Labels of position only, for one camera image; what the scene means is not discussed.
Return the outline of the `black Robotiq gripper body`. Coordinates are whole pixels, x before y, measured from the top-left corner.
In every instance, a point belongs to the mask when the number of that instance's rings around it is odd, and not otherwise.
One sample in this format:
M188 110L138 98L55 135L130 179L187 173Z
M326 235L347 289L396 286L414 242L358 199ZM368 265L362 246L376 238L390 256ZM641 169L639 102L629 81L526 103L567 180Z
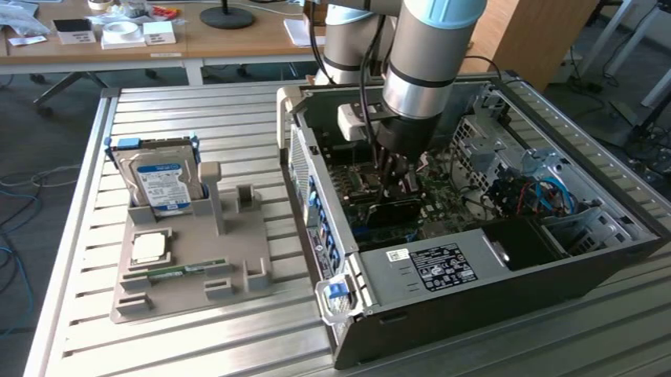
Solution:
M440 115L427 119L411 119L403 116L383 119L376 141L392 153L406 158L419 158L428 149L439 120Z

